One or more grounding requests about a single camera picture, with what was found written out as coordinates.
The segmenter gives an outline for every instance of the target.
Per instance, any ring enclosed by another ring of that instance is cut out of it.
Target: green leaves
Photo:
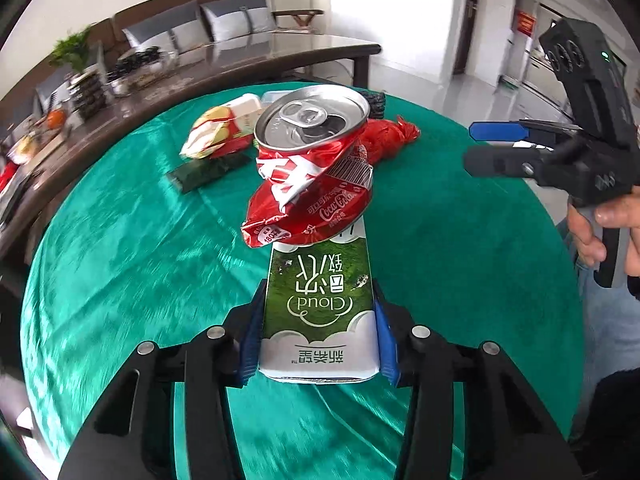
[[[63,66],[69,63],[76,72],[82,73],[89,61],[87,39],[90,31],[91,25],[76,34],[69,35],[64,40],[58,40],[51,53],[50,64]]]

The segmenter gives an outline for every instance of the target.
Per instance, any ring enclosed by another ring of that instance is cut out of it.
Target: barcode
[[[355,186],[362,186],[367,189],[371,187],[373,168],[369,163],[359,156],[347,156],[326,173]]]

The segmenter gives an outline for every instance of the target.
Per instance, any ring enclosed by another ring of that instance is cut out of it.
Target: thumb
[[[640,227],[640,195],[625,195],[602,204],[596,208],[595,219],[602,227]]]

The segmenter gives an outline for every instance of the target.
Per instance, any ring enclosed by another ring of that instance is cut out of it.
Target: can lid
[[[255,125],[265,148],[296,152],[349,135],[369,116],[367,100],[345,86],[300,88],[273,102]]]

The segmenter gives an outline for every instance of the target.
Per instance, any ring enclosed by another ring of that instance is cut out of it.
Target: can pull tab
[[[292,101],[280,110],[280,118],[300,128],[312,128],[324,123],[327,113],[324,108],[305,101]]]

